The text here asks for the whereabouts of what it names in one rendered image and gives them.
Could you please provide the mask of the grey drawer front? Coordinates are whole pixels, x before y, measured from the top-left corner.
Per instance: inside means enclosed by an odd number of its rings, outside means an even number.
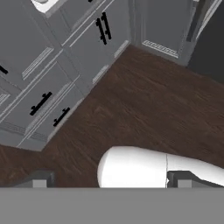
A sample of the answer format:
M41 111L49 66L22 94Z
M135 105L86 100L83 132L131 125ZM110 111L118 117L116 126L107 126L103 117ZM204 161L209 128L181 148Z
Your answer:
M78 78L79 74L69 60L56 59L23 92L9 112L0 119L0 129L24 137L40 120L57 95L63 93ZM52 92L50 98L37 111L30 115L31 107L42 99L42 94Z
M83 100L84 96L75 82L71 83L63 93L57 95L52 105L41 115L40 120L17 147L30 151L42 151ZM56 127L53 127L53 120L58 118L62 114L62 109L67 107L70 108L69 112Z

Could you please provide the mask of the dark grey appliance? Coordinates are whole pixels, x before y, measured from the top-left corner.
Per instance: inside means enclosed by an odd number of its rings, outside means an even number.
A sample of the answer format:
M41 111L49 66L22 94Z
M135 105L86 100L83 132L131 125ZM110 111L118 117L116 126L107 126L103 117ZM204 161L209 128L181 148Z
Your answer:
M224 0L206 17L187 68L224 84Z

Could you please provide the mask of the grey cabinet side panel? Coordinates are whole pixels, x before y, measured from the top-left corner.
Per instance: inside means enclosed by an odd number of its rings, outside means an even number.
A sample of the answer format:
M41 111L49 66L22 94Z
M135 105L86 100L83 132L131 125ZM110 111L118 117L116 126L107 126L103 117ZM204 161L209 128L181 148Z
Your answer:
M135 46L184 64L193 16L193 0L134 0Z

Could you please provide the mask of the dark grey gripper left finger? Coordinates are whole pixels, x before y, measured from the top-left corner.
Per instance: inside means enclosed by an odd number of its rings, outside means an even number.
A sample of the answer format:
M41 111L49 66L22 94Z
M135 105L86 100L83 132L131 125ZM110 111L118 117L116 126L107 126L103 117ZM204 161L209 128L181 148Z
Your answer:
M35 171L23 180L12 185L17 188L51 188L55 187L53 171Z

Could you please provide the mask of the large grey cabinet door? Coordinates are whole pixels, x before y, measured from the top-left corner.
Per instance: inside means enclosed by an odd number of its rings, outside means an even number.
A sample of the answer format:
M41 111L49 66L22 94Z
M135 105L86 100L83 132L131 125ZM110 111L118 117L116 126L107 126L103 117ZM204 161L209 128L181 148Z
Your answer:
M61 51L32 0L0 0L0 86L18 93Z

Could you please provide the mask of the white rounded cylinder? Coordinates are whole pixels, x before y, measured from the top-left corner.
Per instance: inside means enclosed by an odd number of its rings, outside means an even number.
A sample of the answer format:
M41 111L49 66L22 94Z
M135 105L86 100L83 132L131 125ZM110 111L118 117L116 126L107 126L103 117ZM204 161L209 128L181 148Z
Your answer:
M167 188L168 172L224 187L224 168L199 159L134 146L113 146L97 168L100 188Z

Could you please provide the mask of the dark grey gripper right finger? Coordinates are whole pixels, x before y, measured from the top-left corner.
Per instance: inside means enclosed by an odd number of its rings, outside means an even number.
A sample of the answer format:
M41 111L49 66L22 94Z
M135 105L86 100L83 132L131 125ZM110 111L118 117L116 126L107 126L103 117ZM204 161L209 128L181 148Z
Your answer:
M224 188L224 185L198 178L190 171L168 171L167 179L168 188Z

